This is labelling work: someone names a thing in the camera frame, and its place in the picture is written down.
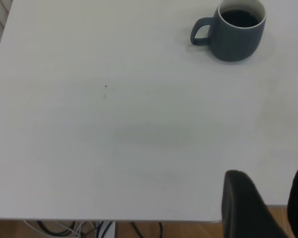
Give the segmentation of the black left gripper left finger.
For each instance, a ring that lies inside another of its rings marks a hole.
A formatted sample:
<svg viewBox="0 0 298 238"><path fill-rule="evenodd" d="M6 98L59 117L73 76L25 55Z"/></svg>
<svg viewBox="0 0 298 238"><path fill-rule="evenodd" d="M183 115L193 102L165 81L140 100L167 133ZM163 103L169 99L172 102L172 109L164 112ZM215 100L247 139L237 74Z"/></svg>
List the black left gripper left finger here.
<svg viewBox="0 0 298 238"><path fill-rule="evenodd" d="M251 178L242 171L225 173L222 195L224 238L286 238Z"/></svg>

